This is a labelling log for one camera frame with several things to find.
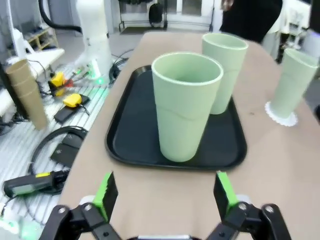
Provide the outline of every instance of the tray rim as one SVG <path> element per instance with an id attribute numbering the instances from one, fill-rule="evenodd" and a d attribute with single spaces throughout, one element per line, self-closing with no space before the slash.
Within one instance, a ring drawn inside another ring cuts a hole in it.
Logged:
<path id="1" fill-rule="evenodd" d="M 227 171 L 227 170 L 232 170 L 235 167 L 239 166 L 246 158 L 247 153 L 248 153 L 248 144 L 247 144 L 247 140 L 246 140 L 246 136 L 244 133 L 244 130 L 242 128 L 241 125 L 241 120 L 237 111 L 237 106 L 236 103 L 233 99 L 233 97 L 231 97 L 229 104 L 232 104 L 236 113 L 236 119 L 233 119 L 233 121 L 237 120 L 237 124 L 239 125 L 237 128 L 240 130 L 239 131 L 239 137 L 241 137 L 244 141 L 243 141 L 243 153 L 240 155 L 240 160 L 235 160 L 233 164 L 229 164 L 226 166 L 222 166 L 222 167 L 217 167 L 216 169 L 213 168 L 197 168 L 197 167 L 190 167 L 190 166 L 179 166 L 179 165 L 155 165 L 155 164 L 136 164 L 133 162 L 127 162 L 126 160 L 123 160 L 122 158 L 120 158 L 116 153 L 114 153 L 114 151 L 112 151 L 112 149 L 110 149 L 109 147 L 109 142 L 111 141 L 110 138 L 110 134 L 111 131 L 113 129 L 117 129 L 118 125 L 119 125 L 119 121 L 117 121 L 117 123 L 115 123 L 117 118 L 121 118 L 122 115 L 122 111 L 120 111 L 121 109 L 124 108 L 125 104 L 123 104 L 123 102 L 125 103 L 129 97 L 129 94 L 125 94 L 130 88 L 131 86 L 134 84 L 135 79 L 137 79 L 138 76 L 140 76 L 141 74 L 147 72 L 147 71 L 151 71 L 151 65 L 145 65 L 145 66 L 141 66 L 138 67 L 137 69 L 135 69 L 131 75 L 130 78 L 127 82 L 127 85 L 125 86 L 123 93 L 120 97 L 120 100 L 116 106 L 116 109 L 114 111 L 114 114 L 112 116 L 112 119 L 110 121 L 110 124 L 108 126 L 107 132 L 105 134 L 105 138 L 104 138 L 104 146 L 105 149 L 107 151 L 107 153 L 117 162 L 120 162 L 124 165 L 128 165 L 128 166 L 132 166 L 132 167 L 137 167 L 137 168 L 155 168 L 155 169 L 171 169 L 171 170 L 182 170 L 182 171 L 199 171 L 199 172 L 213 172 L 213 171 Z M 112 134 L 112 143 L 113 143 L 113 139 L 114 139 L 115 134 Z"/>

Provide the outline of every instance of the person's hand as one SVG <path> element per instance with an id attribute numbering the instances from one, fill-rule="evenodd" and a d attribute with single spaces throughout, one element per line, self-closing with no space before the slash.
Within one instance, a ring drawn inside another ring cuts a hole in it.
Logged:
<path id="1" fill-rule="evenodd" d="M 221 1 L 221 9 L 223 11 L 229 11 L 232 4 L 234 4 L 234 0 L 222 0 Z"/>

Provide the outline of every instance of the yellow label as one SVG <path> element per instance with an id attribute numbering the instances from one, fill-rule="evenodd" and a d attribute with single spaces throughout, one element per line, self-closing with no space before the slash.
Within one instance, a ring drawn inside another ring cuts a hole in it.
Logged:
<path id="1" fill-rule="evenodd" d="M 36 178 L 43 178 L 43 177 L 48 177 L 50 176 L 50 172 L 44 172 L 44 173 L 39 173 L 35 175 Z"/>

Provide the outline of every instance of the floor mat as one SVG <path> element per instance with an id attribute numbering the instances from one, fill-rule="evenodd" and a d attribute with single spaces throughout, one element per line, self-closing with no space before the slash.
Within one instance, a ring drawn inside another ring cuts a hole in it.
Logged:
<path id="1" fill-rule="evenodd" d="M 163 30 L 164 29 L 162 27 L 128 26 L 120 33 L 120 35 L 138 35 L 138 34 L 144 34 L 145 32 L 153 32 L 153 31 L 162 32 Z"/>

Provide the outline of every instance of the cup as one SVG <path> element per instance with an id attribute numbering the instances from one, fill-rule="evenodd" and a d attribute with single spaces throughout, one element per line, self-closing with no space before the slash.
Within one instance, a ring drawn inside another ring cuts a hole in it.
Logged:
<path id="1" fill-rule="evenodd" d="M 48 119 L 28 60 L 20 60 L 8 67 L 6 74 L 35 128 L 37 130 L 44 129 L 48 125 Z"/>
<path id="2" fill-rule="evenodd" d="M 223 68 L 192 52 L 161 55 L 151 68 L 160 150 L 171 161 L 188 161 L 197 152 Z"/>
<path id="3" fill-rule="evenodd" d="M 282 73 L 270 110 L 287 119 L 295 110 L 319 67 L 319 60 L 295 49 L 284 50 Z"/>
<path id="4" fill-rule="evenodd" d="M 217 60 L 224 71 L 211 114 L 222 114 L 227 109 L 248 47 L 246 41 L 225 33 L 202 36 L 202 54 Z"/>

